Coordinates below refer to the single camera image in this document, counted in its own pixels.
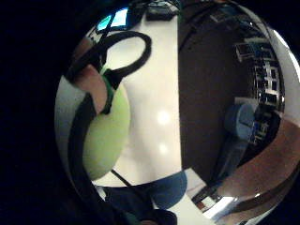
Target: hand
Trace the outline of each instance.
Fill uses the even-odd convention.
[[[158,224],[151,220],[144,220],[144,221],[141,221],[140,225],[158,225]]]
[[[91,65],[86,66],[80,72],[74,84],[92,96],[97,114],[101,113],[107,100],[107,88],[97,70]]]

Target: white desk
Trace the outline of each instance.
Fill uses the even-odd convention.
[[[114,169],[132,185],[158,180],[181,171],[177,17],[170,22],[142,22],[135,31],[150,36],[147,63],[123,80],[131,109],[127,145]],[[109,49],[107,67],[120,68],[143,51],[143,41],[124,40]],[[122,187],[110,172],[94,182]]]

